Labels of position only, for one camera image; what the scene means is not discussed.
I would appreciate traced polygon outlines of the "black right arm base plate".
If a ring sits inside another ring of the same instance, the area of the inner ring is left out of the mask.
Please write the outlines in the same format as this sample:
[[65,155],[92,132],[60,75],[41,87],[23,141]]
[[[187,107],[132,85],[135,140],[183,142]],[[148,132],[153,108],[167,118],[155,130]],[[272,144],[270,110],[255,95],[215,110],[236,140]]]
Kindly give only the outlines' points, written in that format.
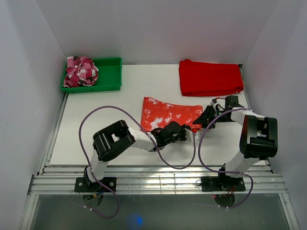
[[230,191],[243,192],[246,190],[243,178],[232,178],[226,176],[226,178],[218,176],[204,176],[201,177],[201,190],[203,192],[223,192]]

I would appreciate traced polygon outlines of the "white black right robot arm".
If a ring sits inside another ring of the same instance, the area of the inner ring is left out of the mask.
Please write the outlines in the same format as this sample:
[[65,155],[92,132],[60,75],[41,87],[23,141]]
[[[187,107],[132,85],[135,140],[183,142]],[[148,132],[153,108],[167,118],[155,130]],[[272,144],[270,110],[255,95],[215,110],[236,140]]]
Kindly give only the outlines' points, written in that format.
[[214,129],[217,122],[236,122],[242,126],[239,151],[225,163],[217,176],[202,177],[202,191],[245,191],[243,174],[255,163],[276,155],[278,150],[278,123],[276,118],[258,115],[239,103],[238,96],[224,98],[224,107],[215,98],[204,112],[193,121],[205,130]]

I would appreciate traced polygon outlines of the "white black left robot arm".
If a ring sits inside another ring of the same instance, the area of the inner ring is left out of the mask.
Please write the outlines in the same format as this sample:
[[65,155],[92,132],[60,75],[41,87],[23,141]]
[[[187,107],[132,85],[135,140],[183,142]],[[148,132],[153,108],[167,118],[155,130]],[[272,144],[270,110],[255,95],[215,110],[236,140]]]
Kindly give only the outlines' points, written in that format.
[[90,191],[101,188],[105,170],[128,148],[138,148],[148,152],[157,152],[177,141],[186,141],[190,126],[172,121],[164,128],[155,128],[148,134],[128,127],[124,120],[119,120],[98,131],[93,136],[93,155],[90,166],[84,170],[84,183]]

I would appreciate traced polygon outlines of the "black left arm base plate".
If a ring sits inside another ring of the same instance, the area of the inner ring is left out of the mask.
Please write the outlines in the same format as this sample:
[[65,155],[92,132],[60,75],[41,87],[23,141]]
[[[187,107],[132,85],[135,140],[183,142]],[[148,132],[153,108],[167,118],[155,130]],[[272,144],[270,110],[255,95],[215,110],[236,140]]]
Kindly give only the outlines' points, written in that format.
[[[117,186],[117,178],[116,177],[105,177],[100,183],[109,187],[112,191],[116,191]],[[99,193],[99,192],[109,192],[108,189],[104,188],[97,182],[89,182],[87,183],[84,177],[78,177],[75,181],[74,192],[77,193]]]

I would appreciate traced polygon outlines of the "red white tie-dye trousers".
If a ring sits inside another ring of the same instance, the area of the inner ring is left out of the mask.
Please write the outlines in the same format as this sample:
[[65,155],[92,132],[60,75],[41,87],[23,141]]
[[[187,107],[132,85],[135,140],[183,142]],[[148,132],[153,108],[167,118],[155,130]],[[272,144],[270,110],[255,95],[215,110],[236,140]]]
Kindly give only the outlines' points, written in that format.
[[141,126],[146,131],[152,131],[155,128],[164,128],[174,121],[180,125],[200,129],[201,125],[194,125],[193,121],[202,113],[203,107],[201,105],[178,105],[165,103],[152,97],[144,97]]

